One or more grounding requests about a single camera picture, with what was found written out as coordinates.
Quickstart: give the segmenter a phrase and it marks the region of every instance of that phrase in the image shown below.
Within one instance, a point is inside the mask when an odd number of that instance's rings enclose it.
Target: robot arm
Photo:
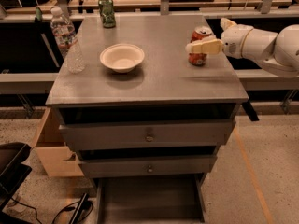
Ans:
[[[221,27],[224,30],[221,41],[215,37],[209,41],[205,38],[188,44],[186,50],[205,54],[223,50],[227,56],[249,59],[279,77],[296,77],[299,74],[299,41],[296,39],[299,25],[286,27],[279,34],[236,24],[228,19],[221,19]]]

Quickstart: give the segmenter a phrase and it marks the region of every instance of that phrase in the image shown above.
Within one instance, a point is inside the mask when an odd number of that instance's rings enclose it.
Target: drawer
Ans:
[[[82,161],[80,167],[89,178],[144,175],[181,175],[210,172],[216,156],[159,157]]]
[[[235,123],[229,119],[180,123],[72,124],[60,131],[71,150],[224,145]]]

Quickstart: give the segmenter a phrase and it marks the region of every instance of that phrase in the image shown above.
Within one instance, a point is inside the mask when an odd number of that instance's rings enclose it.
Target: cabinet top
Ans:
[[[71,74],[63,64],[46,102],[53,107],[242,103],[248,96],[223,53],[208,55],[206,65],[188,62],[185,46],[201,15],[117,16],[105,29],[100,17],[85,18],[78,30],[85,70]],[[99,61],[100,53],[118,44],[134,44],[145,52],[142,64],[117,74]]]

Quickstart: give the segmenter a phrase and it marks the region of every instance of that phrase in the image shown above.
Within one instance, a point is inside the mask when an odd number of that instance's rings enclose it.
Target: black office chair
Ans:
[[[30,224],[2,212],[32,170],[22,164],[29,157],[30,149],[19,142],[0,145],[0,224]]]

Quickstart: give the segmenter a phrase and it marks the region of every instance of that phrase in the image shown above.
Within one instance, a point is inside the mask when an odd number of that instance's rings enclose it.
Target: white bowl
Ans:
[[[100,54],[101,63],[118,73],[128,73],[143,59],[143,50],[131,44],[117,44],[104,49]]]

